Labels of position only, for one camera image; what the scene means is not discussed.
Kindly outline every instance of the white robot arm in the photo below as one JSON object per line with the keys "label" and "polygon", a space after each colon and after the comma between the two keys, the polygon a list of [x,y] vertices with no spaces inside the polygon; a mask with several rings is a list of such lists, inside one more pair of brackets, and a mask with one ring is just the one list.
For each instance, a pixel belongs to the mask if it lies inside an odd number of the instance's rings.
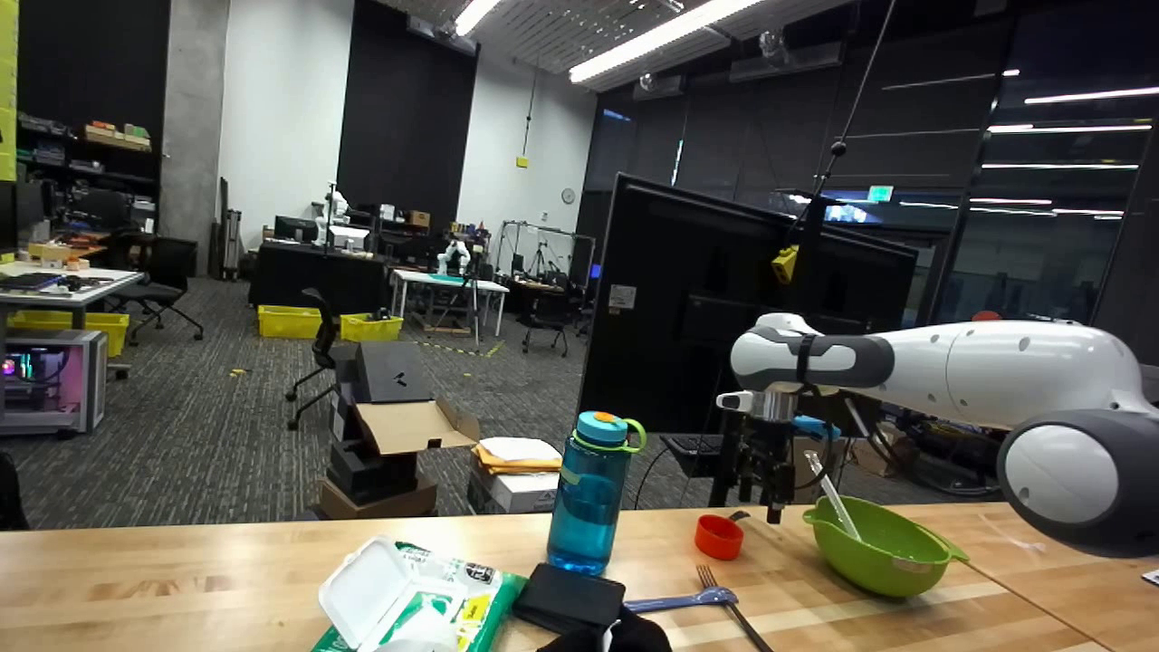
{"label": "white robot arm", "polygon": [[827,339],[759,314],[732,346],[726,412],[790,420],[799,389],[865,395],[949,424],[1011,430],[999,481],[1034,531],[1102,556],[1159,552],[1159,410],[1138,359],[1069,322],[945,322]]}

